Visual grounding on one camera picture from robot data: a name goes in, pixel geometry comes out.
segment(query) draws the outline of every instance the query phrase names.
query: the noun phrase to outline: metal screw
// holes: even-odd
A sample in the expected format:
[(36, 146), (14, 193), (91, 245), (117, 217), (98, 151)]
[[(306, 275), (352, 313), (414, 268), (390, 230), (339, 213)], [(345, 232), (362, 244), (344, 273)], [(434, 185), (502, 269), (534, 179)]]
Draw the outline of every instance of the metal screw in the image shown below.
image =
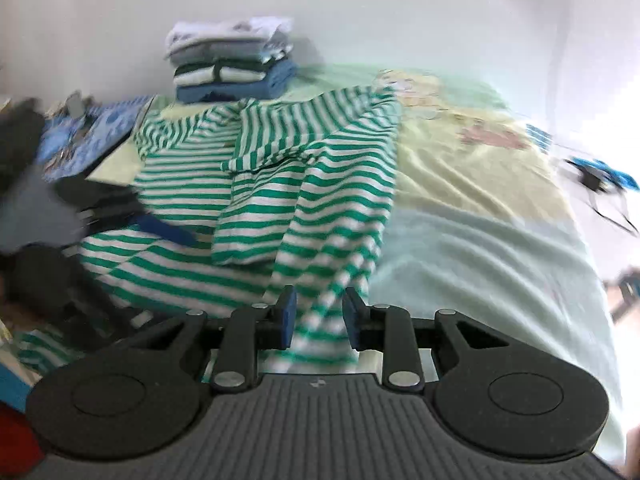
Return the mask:
[(389, 382), (393, 386), (399, 386), (401, 388), (407, 388), (409, 386), (415, 386), (420, 382), (420, 375), (415, 372), (409, 372), (402, 370), (399, 372), (393, 372), (389, 375)]
[(235, 388), (244, 384), (244, 375), (238, 372), (220, 372), (213, 378), (213, 382), (223, 388)]

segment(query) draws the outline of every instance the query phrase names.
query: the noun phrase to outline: white wall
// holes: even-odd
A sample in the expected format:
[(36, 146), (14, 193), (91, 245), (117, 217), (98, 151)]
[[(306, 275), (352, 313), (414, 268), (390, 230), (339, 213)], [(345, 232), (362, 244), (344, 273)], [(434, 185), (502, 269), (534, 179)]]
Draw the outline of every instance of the white wall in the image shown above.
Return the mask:
[(4, 24), (4, 16), (0, 13), (0, 103), (2, 102), (2, 94), (5, 92), (5, 74), (6, 71), (2, 70), (2, 66), (4, 65), (4, 49), (2, 47), (2, 32), (6, 29), (6, 25)]
[(296, 18), (303, 63), (474, 75), (542, 125), (580, 130), (640, 67), (638, 1), (0, 0), (0, 13), (9, 85), (45, 102), (170, 91), (175, 21), (277, 13)]

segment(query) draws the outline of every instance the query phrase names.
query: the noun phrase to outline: striped clothing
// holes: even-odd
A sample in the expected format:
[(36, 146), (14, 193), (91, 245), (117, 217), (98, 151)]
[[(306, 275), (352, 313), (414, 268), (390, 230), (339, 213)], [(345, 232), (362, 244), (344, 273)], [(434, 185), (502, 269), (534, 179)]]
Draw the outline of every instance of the striped clothing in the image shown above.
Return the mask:
[(270, 371), (336, 372), (356, 363), (340, 307), (363, 294), (393, 202), (396, 128), (391, 92), (332, 91), (308, 102), (249, 100), (177, 121), (156, 113), (134, 138), (145, 159), (135, 185), (158, 217), (190, 229), (192, 248), (135, 228), (87, 238), (84, 263), (121, 300), (229, 316), (298, 291), (288, 351)]
[(41, 375), (84, 355), (69, 348), (63, 335), (49, 326), (14, 336), (9, 350), (23, 365)]

